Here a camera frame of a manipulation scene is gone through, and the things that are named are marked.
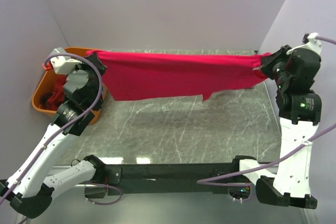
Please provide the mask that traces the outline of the bright pink t shirt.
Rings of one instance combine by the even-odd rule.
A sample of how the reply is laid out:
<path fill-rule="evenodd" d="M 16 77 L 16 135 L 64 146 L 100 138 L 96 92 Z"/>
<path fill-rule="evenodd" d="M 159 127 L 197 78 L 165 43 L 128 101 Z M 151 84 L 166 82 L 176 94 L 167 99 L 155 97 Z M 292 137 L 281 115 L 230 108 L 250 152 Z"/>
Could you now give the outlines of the bright pink t shirt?
<path fill-rule="evenodd" d="M 103 83 L 116 101 L 202 95 L 251 88 L 267 77 L 262 55 L 175 55 L 142 52 L 87 51 L 106 71 Z"/>

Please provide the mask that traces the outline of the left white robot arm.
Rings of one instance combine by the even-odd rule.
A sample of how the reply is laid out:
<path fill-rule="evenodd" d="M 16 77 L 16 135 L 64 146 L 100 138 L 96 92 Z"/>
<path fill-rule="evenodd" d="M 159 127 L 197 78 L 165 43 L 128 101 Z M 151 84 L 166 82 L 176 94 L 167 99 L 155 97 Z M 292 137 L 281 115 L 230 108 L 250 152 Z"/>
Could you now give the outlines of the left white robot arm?
<path fill-rule="evenodd" d="M 86 57 L 63 52 L 49 55 L 43 67 L 65 75 L 64 100 L 23 165 L 10 178 L 1 180 L 1 202 L 8 201 L 17 213 L 30 219 L 40 216 L 54 199 L 75 185 L 105 176 L 104 162 L 93 155 L 56 175 L 49 172 L 101 109 L 106 66 L 95 52 Z"/>

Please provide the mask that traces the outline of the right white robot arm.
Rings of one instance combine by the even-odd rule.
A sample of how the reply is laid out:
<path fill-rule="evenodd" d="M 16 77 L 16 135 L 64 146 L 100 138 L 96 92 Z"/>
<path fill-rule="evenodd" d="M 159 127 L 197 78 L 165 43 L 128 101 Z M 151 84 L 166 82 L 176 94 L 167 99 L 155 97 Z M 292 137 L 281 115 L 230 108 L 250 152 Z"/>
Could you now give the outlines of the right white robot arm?
<path fill-rule="evenodd" d="M 280 159 L 272 174 L 254 159 L 239 157 L 239 169 L 255 185 L 256 197 L 262 204 L 316 209 L 312 196 L 309 170 L 311 137 L 317 132 L 322 100 L 312 90 L 320 69 L 320 51 L 308 46 L 286 45 L 261 59 L 260 71 L 277 86 L 276 104 L 281 128 Z"/>

